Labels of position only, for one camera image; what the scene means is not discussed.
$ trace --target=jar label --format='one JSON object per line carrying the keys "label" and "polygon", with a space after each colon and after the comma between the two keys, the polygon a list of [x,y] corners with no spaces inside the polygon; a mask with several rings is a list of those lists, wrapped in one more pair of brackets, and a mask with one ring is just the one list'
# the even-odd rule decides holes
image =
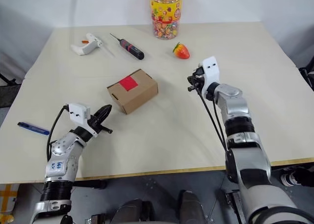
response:
{"label": "jar label", "polygon": [[162,24],[176,22],[181,16],[182,1],[174,3],[161,3],[151,0],[152,19]]}

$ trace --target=white wall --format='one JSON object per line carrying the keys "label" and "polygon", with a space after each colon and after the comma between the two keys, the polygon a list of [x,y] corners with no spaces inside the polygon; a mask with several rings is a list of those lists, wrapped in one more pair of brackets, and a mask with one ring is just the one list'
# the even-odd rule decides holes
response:
{"label": "white wall", "polygon": [[[302,67],[314,55],[313,12],[313,0],[183,0],[181,21],[262,21],[286,54]],[[5,40],[5,46],[0,42],[0,51],[26,71],[52,27],[150,22],[149,0],[0,0],[0,41]]]}

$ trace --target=black cable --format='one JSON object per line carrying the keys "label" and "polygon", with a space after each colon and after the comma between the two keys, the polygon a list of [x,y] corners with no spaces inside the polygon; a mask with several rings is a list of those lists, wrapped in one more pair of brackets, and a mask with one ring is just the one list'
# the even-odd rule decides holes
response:
{"label": "black cable", "polygon": [[216,104],[215,104],[214,100],[212,101],[212,105],[214,107],[215,116],[216,116],[216,119],[217,119],[217,122],[218,122],[218,126],[219,126],[219,129],[220,129],[220,135],[221,135],[221,138],[222,138],[222,141],[223,141],[223,145],[222,146],[224,147],[225,151],[227,151],[227,146],[226,146],[224,132],[223,132],[223,130],[221,128],[221,124],[220,124],[220,120],[219,120],[218,115],[217,115]]}
{"label": "black cable", "polygon": [[210,111],[209,111],[209,109],[208,109],[208,107],[207,107],[207,104],[206,104],[206,102],[205,102],[205,100],[204,100],[204,98],[203,98],[203,96],[202,96],[202,93],[201,93],[197,88],[196,88],[196,91],[197,91],[197,94],[200,96],[200,98],[201,98],[201,100],[202,100],[202,103],[204,104],[204,107],[205,107],[207,113],[209,114],[209,117],[210,117],[210,119],[211,119],[211,122],[212,122],[212,124],[214,125],[214,128],[215,128],[215,130],[216,130],[216,133],[217,133],[217,135],[218,135],[218,137],[219,137],[219,140],[220,140],[220,142],[221,142],[223,148],[225,149],[225,145],[224,145],[224,143],[223,143],[223,140],[221,139],[221,136],[220,136],[219,131],[218,131],[218,129],[217,129],[216,123],[215,123],[215,121],[214,121],[214,119],[213,119],[213,117],[212,117],[212,115],[211,115],[211,113],[210,113]]}
{"label": "black cable", "polygon": [[292,213],[296,214],[302,218],[307,219],[311,223],[314,223],[314,217],[311,216],[309,213],[304,212],[300,209],[297,208],[291,208],[291,207],[285,207],[285,206],[278,206],[278,207],[273,207],[269,208],[265,211],[263,211],[256,219],[255,224],[263,224],[267,218],[270,216],[277,214],[277,213]]}
{"label": "black cable", "polygon": [[54,127],[55,127],[56,123],[58,122],[58,120],[59,120],[59,118],[60,118],[62,112],[63,112],[64,110],[68,110],[68,109],[69,109],[69,106],[67,106],[67,105],[64,105],[64,106],[62,107],[62,109],[60,110],[60,112],[59,112],[57,118],[55,119],[55,121],[54,121],[54,123],[53,123],[53,125],[52,125],[52,127],[51,127],[51,130],[50,130],[50,133],[49,133],[49,136],[48,136],[48,140],[47,140],[47,146],[46,146],[47,161],[49,161],[50,158],[51,158],[51,144],[52,144],[53,142],[55,142],[55,141],[50,142],[51,136],[52,136],[52,132],[53,132],[53,130],[54,130]]}

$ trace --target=screwdriver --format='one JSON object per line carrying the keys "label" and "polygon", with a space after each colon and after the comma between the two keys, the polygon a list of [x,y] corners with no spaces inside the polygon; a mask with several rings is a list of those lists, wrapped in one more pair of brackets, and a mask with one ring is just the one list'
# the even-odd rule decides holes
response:
{"label": "screwdriver", "polygon": [[138,49],[137,47],[133,46],[130,44],[128,41],[125,39],[118,39],[116,36],[111,34],[113,37],[115,37],[119,42],[120,45],[125,48],[129,53],[131,53],[133,56],[135,56],[137,59],[142,60],[144,59],[144,53]]}

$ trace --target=glue gun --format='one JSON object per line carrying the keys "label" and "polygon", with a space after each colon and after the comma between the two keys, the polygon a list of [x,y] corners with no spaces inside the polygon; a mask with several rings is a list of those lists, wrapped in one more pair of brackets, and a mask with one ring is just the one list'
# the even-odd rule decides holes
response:
{"label": "glue gun", "polygon": [[79,47],[73,44],[71,45],[72,51],[75,52],[77,55],[88,54],[95,48],[101,48],[103,45],[103,42],[91,33],[87,33],[86,38],[88,40],[88,44],[84,45],[83,47]]}

